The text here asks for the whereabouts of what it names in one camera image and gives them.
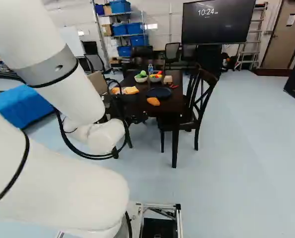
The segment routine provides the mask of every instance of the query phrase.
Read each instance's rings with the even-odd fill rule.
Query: ladder
[[[259,53],[260,53],[260,43],[261,43],[261,35],[262,35],[262,22],[265,17],[266,10],[268,9],[268,2],[264,2],[262,4],[256,4],[254,7],[254,12],[259,11],[260,12],[260,18],[256,20],[251,20],[252,22],[258,23],[258,28],[255,30],[249,30],[247,35],[247,41],[243,44],[239,44],[238,50],[237,50],[237,63],[235,64],[234,69],[242,70],[242,64],[243,63],[249,63],[250,67],[249,69],[252,70],[253,67],[256,67],[259,64]],[[254,40],[248,40],[248,37],[251,38],[251,36],[254,36]],[[251,50],[247,51],[246,46],[251,45]]]

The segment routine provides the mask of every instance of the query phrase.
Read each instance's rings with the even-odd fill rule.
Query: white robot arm
[[[97,154],[124,135],[39,0],[0,0],[0,56],[77,126]],[[112,238],[129,201],[117,173],[54,153],[0,116],[0,220],[51,226],[84,238]]]

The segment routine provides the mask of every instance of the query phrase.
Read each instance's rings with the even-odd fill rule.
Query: water bottle
[[[148,65],[147,70],[148,70],[148,75],[149,75],[149,76],[150,76],[151,74],[153,74],[153,70],[154,70],[154,69],[153,69],[153,64],[150,63],[150,64]]]

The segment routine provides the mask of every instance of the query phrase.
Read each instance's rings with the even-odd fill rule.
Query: orange cloth
[[[111,92],[113,94],[118,94],[118,93],[120,93],[120,88],[119,87],[115,87],[115,88],[111,89]]]
[[[148,98],[147,102],[156,107],[161,105],[161,103],[159,102],[157,98]]]
[[[139,90],[136,88],[136,86],[123,88],[122,91],[124,94],[129,94],[129,95],[139,93]],[[113,94],[119,94],[120,88],[115,87],[115,88],[111,89],[111,92]]]

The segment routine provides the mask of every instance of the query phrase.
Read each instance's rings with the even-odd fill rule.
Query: dining table
[[[167,117],[171,118],[174,125],[172,131],[172,167],[176,168],[177,165],[177,152],[178,152],[178,138],[179,138],[179,119],[184,111],[184,95],[183,95],[183,73],[181,70],[167,70],[163,72],[163,78],[165,75],[171,75],[173,85],[177,86],[171,89],[172,94],[169,98],[160,100],[159,106],[153,106],[147,102],[147,92],[152,88],[167,87],[163,84],[163,79],[158,83],[147,82],[137,83],[134,76],[140,71],[130,72],[124,80],[120,83],[121,87],[133,87],[139,90],[139,93],[135,95],[124,95],[131,98],[127,100],[127,110],[130,113],[144,112],[149,117]]]

